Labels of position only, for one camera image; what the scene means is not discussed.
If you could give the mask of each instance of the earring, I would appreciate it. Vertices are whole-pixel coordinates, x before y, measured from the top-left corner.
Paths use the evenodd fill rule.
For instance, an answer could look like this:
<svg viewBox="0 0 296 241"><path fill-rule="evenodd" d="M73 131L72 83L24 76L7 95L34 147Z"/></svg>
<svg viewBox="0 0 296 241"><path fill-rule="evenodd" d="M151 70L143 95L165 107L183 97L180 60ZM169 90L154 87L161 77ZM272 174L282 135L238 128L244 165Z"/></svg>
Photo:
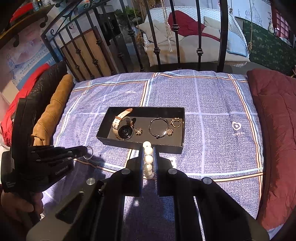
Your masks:
<svg viewBox="0 0 296 241"><path fill-rule="evenodd" d="M140 136L143 133L142 128L135 129L135 133L136 133L137 136Z"/></svg>
<svg viewBox="0 0 296 241"><path fill-rule="evenodd" d="M170 137L170 136L174 133L174 130L173 130L173 129L169 129L169 128L167 128L167 129L166 129L166 133L167 133L167 135Z"/></svg>
<svg viewBox="0 0 296 241"><path fill-rule="evenodd" d="M170 122L170 124L171 124L173 127L178 128L178 127L181 126L181 121L179 120L179 118L174 118L174 119L172 119L172 121Z"/></svg>

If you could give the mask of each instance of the tan pillow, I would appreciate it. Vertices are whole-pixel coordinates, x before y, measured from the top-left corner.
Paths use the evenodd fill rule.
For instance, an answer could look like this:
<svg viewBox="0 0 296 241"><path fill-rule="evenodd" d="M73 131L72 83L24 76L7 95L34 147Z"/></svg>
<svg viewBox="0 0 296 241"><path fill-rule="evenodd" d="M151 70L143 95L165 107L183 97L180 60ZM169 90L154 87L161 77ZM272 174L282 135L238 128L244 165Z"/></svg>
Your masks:
<svg viewBox="0 0 296 241"><path fill-rule="evenodd" d="M34 136L34 146L50 144L50 140L54 134L54 130L59 122L65 104L67 103L72 87L73 76L66 74L57 86L44 113L34 126L32 134L32 136Z"/></svg>
<svg viewBox="0 0 296 241"><path fill-rule="evenodd" d="M167 37L166 28L165 28L165 23L160 23L157 20L153 20L152 22L153 22L153 26L154 26L154 32L155 32L157 44L167 41L168 37ZM137 26L137 28L139 28L140 30L142 30L146 34L146 36L150 42L153 42L152 32L151 32L149 22L142 23L139 26ZM175 42L176 41L175 33L173 31L171 31L171 29L169 29L169 33L170 33L169 39ZM181 41L184 37L181 35L178 35L178 38L179 38L179 41Z"/></svg>
<svg viewBox="0 0 296 241"><path fill-rule="evenodd" d="M202 31L203 33L205 34L209 34L209 35L212 35L218 39L220 39L220 31L216 28L212 28L210 26L207 26L204 28L204 30Z"/></svg>
<svg viewBox="0 0 296 241"><path fill-rule="evenodd" d="M221 30L221 22L217 21L215 19L209 18L204 16L204 25L207 27L216 28L218 30ZM231 31L231 24L228 24L228 30Z"/></svg>

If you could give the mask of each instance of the heart logo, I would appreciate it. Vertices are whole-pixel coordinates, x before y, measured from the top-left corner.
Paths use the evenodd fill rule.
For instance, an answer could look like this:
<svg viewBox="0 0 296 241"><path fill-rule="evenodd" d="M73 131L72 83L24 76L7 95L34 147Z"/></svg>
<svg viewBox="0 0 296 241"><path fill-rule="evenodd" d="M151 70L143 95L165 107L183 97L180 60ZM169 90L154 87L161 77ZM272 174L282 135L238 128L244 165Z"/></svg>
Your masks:
<svg viewBox="0 0 296 241"><path fill-rule="evenodd" d="M232 128L233 128L235 131L238 131L239 129L241 129L241 127L242 127L242 124L241 124L241 123L239 123L239 122L235 122L235 121L232 122Z"/></svg>

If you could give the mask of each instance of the black iron railing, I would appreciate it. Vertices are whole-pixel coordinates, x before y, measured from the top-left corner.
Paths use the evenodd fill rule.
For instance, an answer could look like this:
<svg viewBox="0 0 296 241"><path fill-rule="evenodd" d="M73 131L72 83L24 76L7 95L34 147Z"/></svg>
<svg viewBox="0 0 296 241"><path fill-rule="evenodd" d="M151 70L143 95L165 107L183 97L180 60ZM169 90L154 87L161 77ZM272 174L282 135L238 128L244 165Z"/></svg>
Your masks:
<svg viewBox="0 0 296 241"><path fill-rule="evenodd" d="M97 7L100 7L102 9L102 13L103 13L103 18L104 21L107 23L107 26L109 27L109 31L110 31L110 35L111 38L114 41L114 45L117 51L117 57L120 59L121 64L124 68L125 72L128 72L128 68L126 65L126 62L124 61L124 54L122 53L122 51L119 48L119 44L117 42L117 39L115 37L115 34L113 32L113 27L112 24L108 18L108 15L106 13L106 9L105 9L105 5L106 3L110 1L110 0L90 0L88 3L86 3L83 6L83 11L78 15L78 16L73 16L73 13L75 12L75 10L77 10L78 6L80 5L80 3L82 2L81 0L76 0L76 1L72 1L65 9L63 9L58 16L49 24L49 26L45 29L45 31L43 32L43 34L41 35L44 44L46 45L46 47L49 49L51 55L53 56L54 60L56 62L59 62L61 60L64 60L66 62L66 64L68 65L70 71L73 73L76 81L81 81L81 80L87 80L87 79L94 79L95 75L94 73L92 73L91 68L87 65L87 62L85 61L85 58L83 57L83 55L81 54L81 49L78 47L78 45L75 42L75 38L73 38L70 30L69 30L69 25L71 23L75 23L77 26L77 29L79 31L79 37L82 38L83 43L88 51L88 54L90 56L90 58L92 59L92 64L94 64L94 66L96 67L96 69L98 70L100 76L104 76L103 75L103 71L100 67L99 61L98 59L96 59L95 57L95 53L94 51L90 48L89 43L87 42L87 39L84 36L84 33L82 32L82 29L79 25L78 19L80 17L82 17L83 15L87 16L88 22L90 24L90 29L93 31L94 36L96 38L96 44L98 45L98 47L101 49L101 52L103 54L103 57L110 69L110 73L111 75L114 75L116 73L115 67L111 61L111 58L108 56L108 51L106 51L106 49L104 48L104 43L102 40L102 37L98 34L98 30L97 27L94 25L91 16L90 16L90 11L94 11L94 14L96 16L96 19L98 21L98 23L100 23L100 17L99 17L99 12ZM123 14L126 17L126 22L127 22L127 27L128 27L128 35L131 37L132 39L132 43L133 46L135 48L135 52L136 52L136 56L137 56L137 60L140 66L140 72L144 72L144 67L140 58L140 54L139 54L139 50L138 50L138 46L136 44L136 39L135 39L135 32L132 29L130 20L126 14L126 10L125 10L125 6L124 6L124 2L123 0L119 0L122 10L123 10ZM151 28L151 32L152 32L152 38L153 38L153 42L154 42L154 53L156 55L157 58L157 64L158 64L158 68L159 71L161 72L161 62L160 62L160 49L157 45L157 40L156 40L156 35L155 35L155 31L154 31L154 26L153 26L153 22L152 22L152 18L151 18L151 14L149 11L149 6L147 3L147 0L144 0L144 4L146 7L146 11L147 11L147 17L150 23L150 28ZM197 46L197 56L198 56L198 70L200 70L201 67L201 58L203 55L203 50L202 50L202 31L201 31L201 17L200 17L200 5L199 5L199 0L196 0L196 6L197 6L197 19L198 19L198 38L199 38L199 44ZM218 59L218 67L217 67L217 72L223 72L223 68L224 68L224 63L225 63L225 57L226 57L226 48L227 48L227 38L228 38L228 8L227 8L227 0L220 0L220 8L221 8L221 38L220 38L220 51L219 51L219 59ZM181 69L181 62L180 62L180 49L179 49L179 39L178 39L178 30L179 30L179 26L176 20L176 15L175 15L175 10L174 10L174 4L173 4L173 0L170 0L170 7L172 10L172 17L173 17L173 26L172 26L172 30L175 32L175 36L176 36L176 50L177 50L177 61L178 61L178 69ZM54 31L53 26L58 22L58 20L63 19L62 24L58 27L58 29L56 31ZM69 35L70 41L69 43L72 43L74 45L75 48L75 52L76 54L79 56L79 59L81 60L83 66L85 67L85 69L87 70L87 74L88 76L85 76L85 73L83 74L80 66L77 64L77 61L75 61L75 58L73 57L73 53L71 53L71 51L69 50L67 44L65 43L65 40L63 39L63 36L61 34L61 32L63 30L66 30L66 32ZM61 50L61 48L58 46L57 41L56 41L56 37L59 37L62 44L63 44L63 48L65 49L66 53L68 54L68 58L65 56L65 54L63 53L63 51ZM58 55L56 54L56 52L54 51L53 47L52 47L52 43L53 45L57 48L58 54L62 57L62 59L58 58Z"/></svg>

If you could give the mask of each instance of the blue plaid bedspread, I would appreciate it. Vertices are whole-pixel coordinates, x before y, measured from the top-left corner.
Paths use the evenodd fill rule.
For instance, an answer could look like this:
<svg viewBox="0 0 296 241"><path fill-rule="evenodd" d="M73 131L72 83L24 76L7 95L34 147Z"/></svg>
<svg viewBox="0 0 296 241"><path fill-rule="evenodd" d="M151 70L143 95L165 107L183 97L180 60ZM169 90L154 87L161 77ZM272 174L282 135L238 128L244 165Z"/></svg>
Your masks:
<svg viewBox="0 0 296 241"><path fill-rule="evenodd" d="M90 145L94 158L76 161L71 174L44 192L45 213L87 178L110 177L137 155L138 151L106 146L96 138L111 106L185 107L183 152L161 156L175 159L177 169L190 177L213 178L256 217L263 147L246 77L194 70L119 74L76 84L54 145ZM126 197L122 240L174 240L173 199L157 197L153 180L144 180L142 197Z"/></svg>

